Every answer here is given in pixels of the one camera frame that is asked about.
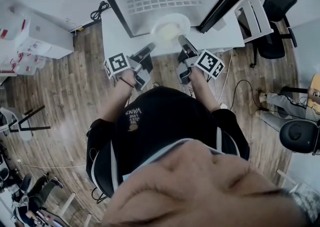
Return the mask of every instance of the bracelet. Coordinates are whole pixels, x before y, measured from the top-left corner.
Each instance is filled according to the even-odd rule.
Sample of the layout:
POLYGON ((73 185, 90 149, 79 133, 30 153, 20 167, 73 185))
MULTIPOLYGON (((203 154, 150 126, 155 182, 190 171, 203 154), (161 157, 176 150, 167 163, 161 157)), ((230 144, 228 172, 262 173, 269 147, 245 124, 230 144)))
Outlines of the bracelet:
POLYGON ((133 89, 135 88, 133 85, 131 85, 129 82, 125 81, 122 77, 119 78, 119 80, 122 80, 124 83, 127 83, 130 87, 133 89))

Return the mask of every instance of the wooden floor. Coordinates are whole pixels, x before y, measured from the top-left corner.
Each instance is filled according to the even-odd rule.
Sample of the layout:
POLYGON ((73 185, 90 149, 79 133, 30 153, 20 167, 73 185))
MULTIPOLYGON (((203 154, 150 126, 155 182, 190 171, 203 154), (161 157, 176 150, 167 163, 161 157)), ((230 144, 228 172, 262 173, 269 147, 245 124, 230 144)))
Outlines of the wooden floor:
MULTIPOLYGON (((16 134, 9 134, 3 141, 13 154, 12 162, 21 175, 32 173, 40 177, 49 169, 38 169, 16 164, 17 159, 34 166, 67 167, 86 163, 86 132, 96 119, 106 96, 113 90, 103 67, 104 49, 101 24, 91 26, 80 32, 74 40, 75 52, 60 60, 50 60, 34 76, 11 78, 0 90, 0 105, 15 107, 21 112, 45 105, 45 110, 32 118, 35 126, 50 125, 50 130, 35 131, 33 139, 23 142, 16 134)), ((251 82, 255 100, 258 102, 257 89, 279 92, 285 86, 297 86, 297 68, 290 44, 286 44, 287 56, 282 59, 267 60, 259 58, 255 69, 249 67, 253 58, 250 45, 233 50, 230 71, 220 102, 231 106, 233 93, 238 81, 251 82)), ((160 85, 178 89, 190 94, 188 86, 178 82, 175 68, 177 55, 155 57, 152 81, 160 85)), ((222 55, 226 65, 223 74, 214 82, 212 92, 219 97, 226 78, 230 52, 222 55)), ((134 92, 131 101, 136 98, 134 92)), ((254 116, 256 106, 251 90, 242 82, 236 92, 232 109, 239 125, 247 138, 250 148, 250 161, 275 184, 279 183, 277 169, 286 171, 291 153, 284 149, 278 133, 254 116)), ((55 205, 63 205, 72 192, 76 197, 64 218, 70 226, 82 226, 87 214, 93 217, 90 226, 97 226, 103 217, 108 201, 96 204, 91 197, 94 185, 87 178, 84 166, 65 169, 52 169, 65 185, 64 189, 55 188, 45 206, 53 210, 55 205)))

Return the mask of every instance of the black office chair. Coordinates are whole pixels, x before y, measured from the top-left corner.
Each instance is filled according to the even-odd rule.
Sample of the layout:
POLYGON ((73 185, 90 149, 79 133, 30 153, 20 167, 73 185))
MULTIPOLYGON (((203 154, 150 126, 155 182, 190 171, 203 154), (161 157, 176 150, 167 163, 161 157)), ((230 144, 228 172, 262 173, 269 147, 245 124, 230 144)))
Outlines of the black office chair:
MULTIPOLYGON (((279 59, 286 55, 285 47, 283 44, 284 39, 291 39, 294 47, 296 48, 297 41, 293 31, 290 28, 286 13, 291 9, 298 0, 265 0, 263 4, 264 11, 269 20, 273 33, 266 36, 260 37, 250 43, 253 43, 254 63, 251 63, 250 67, 254 68, 257 65, 258 51, 263 58, 266 59, 279 59), (289 34, 280 34, 277 25, 274 22, 285 21, 285 25, 288 29, 289 34)), ((247 36, 251 36, 251 33, 247 27, 241 22, 240 26, 243 28, 247 36)))

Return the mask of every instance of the white table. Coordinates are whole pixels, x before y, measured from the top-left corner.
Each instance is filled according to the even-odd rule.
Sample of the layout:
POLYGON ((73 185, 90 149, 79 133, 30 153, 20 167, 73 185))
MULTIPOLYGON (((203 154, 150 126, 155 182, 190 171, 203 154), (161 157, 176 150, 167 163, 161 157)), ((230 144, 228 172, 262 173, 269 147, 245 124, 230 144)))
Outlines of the white table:
MULTIPOLYGON (((225 26, 219 31, 212 27, 208 32, 202 34, 195 28, 191 28, 187 39, 197 50, 226 51, 232 48, 244 47, 244 38, 234 12, 235 8, 231 9, 223 17, 225 26)), ((130 56, 152 42, 150 35, 130 38, 112 8, 101 14, 101 21, 104 57, 106 59, 120 53, 130 56)), ((151 56, 175 54, 181 52, 181 50, 182 48, 179 45, 172 48, 156 47, 151 56)))

